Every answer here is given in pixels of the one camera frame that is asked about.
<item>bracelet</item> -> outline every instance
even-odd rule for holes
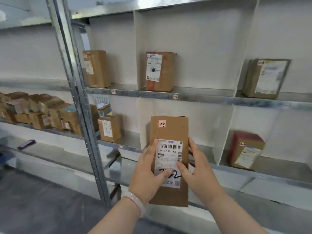
[[[127,192],[125,192],[122,195],[122,197],[127,197],[127,198],[131,199],[138,206],[138,208],[140,209],[140,211],[141,211],[141,216],[140,217],[144,216],[144,214],[145,214],[145,207],[144,207],[142,201],[138,197],[136,197],[135,194],[127,191]]]

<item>person's left hand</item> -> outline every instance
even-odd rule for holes
[[[153,144],[142,153],[132,175],[129,191],[135,194],[144,206],[155,196],[159,187],[173,173],[171,169],[167,169],[154,176],[151,171],[151,165],[155,156],[158,140],[155,139]]]

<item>sticker with red border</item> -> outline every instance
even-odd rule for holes
[[[166,127],[167,126],[167,122],[165,120],[161,121],[158,120],[158,127]]]

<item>hand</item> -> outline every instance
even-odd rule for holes
[[[198,150],[197,145],[191,138],[189,138],[189,146],[195,159],[193,174],[181,162],[177,163],[177,167],[194,194],[209,208],[210,204],[220,195],[224,195],[225,192],[216,179],[205,154]]]
[[[132,175],[129,191],[134,193],[143,203],[144,206],[155,196],[159,187],[173,173],[171,169],[167,169],[154,176],[151,165],[155,156],[158,140],[155,139],[153,144],[142,153]]]

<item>person's right hand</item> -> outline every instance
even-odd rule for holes
[[[225,192],[216,179],[205,154],[198,150],[197,145],[191,138],[189,138],[189,145],[195,159],[195,170],[193,174],[181,162],[177,163],[177,167],[194,194],[209,208],[210,204],[217,197],[225,195]]]

